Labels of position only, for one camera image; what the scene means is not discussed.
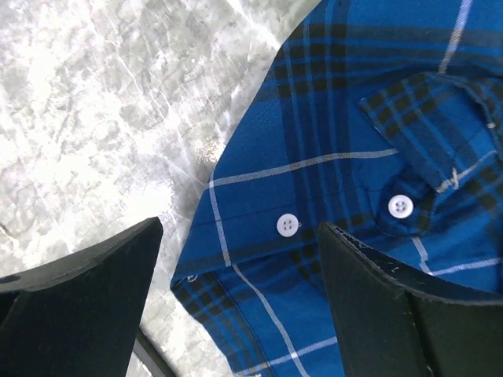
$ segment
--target button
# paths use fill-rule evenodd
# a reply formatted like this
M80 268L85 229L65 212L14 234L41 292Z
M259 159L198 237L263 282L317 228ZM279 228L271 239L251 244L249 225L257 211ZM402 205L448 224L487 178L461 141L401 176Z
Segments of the button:
M408 218L414 210L414 203L408 196L395 195L388 202L387 208L394 218Z
M293 214L283 214L277 220L276 229L283 237L291 237L299 230L299 220Z

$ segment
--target shirt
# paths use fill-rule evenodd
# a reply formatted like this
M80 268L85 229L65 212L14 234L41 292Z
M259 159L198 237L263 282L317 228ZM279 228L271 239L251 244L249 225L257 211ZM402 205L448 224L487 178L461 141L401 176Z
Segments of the shirt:
M425 273L501 291L502 72L502 1L323 0L293 31L171 283L235 376L344 376L323 221Z

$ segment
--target blue fabric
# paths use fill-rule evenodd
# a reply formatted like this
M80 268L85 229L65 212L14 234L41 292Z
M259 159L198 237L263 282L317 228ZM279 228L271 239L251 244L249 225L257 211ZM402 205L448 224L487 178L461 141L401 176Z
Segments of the blue fabric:
M343 376L316 229L501 291L503 1L323 0L281 47L171 284L239 376ZM387 203L409 196L398 220ZM276 228L294 214L290 238Z

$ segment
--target plaid cloth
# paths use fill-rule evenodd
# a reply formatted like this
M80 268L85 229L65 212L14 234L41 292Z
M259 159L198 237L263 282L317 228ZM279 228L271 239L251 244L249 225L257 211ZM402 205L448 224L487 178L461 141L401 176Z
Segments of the plaid cloth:
M344 376L322 221L501 291L503 1L427 3L323 0L218 162L171 289L236 376ZM395 194L413 200L408 218L388 212ZM301 223L289 238L283 214Z

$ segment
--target gray table surface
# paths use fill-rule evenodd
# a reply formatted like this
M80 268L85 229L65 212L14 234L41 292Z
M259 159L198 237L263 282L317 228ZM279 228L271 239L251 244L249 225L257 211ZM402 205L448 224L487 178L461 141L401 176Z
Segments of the gray table surface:
M159 216L141 326L180 377L232 375L169 281L226 142L316 3L0 2L0 276ZM149 375L133 355L127 376Z

